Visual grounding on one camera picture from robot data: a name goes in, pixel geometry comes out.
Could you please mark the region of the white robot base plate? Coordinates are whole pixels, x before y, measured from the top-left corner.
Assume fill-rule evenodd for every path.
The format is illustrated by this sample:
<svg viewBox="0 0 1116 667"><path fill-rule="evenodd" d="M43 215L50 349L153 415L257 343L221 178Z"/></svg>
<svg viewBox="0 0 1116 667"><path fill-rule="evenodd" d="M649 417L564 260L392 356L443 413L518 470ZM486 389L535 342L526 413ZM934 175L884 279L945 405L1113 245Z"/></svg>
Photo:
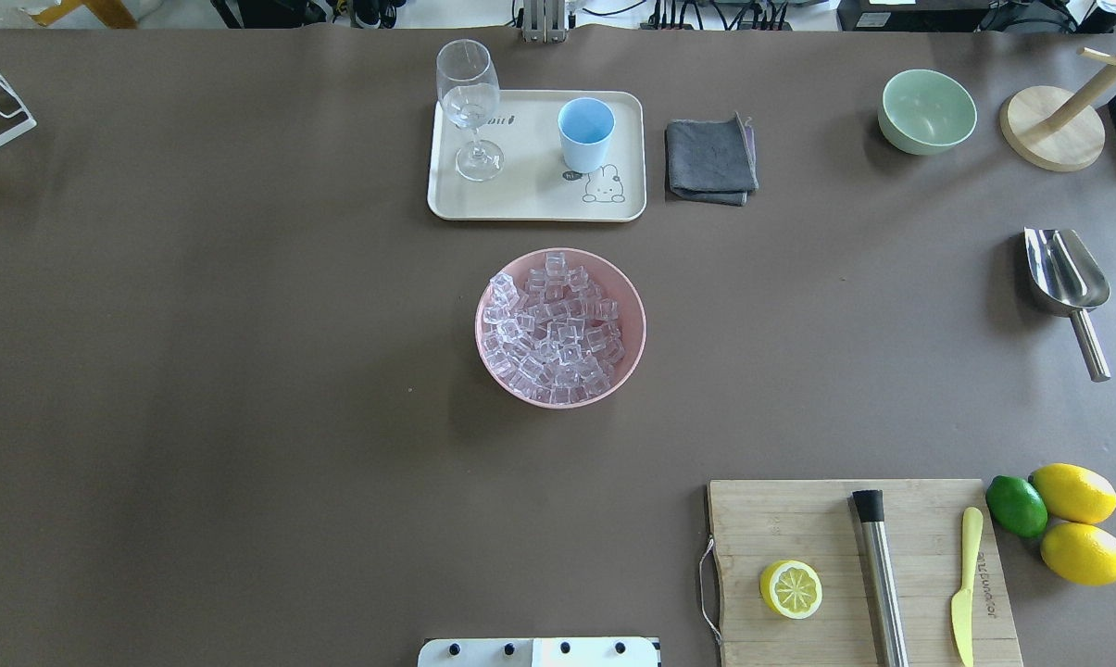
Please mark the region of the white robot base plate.
<svg viewBox="0 0 1116 667"><path fill-rule="evenodd" d="M642 636L435 638L419 666L660 666L660 641Z"/></svg>

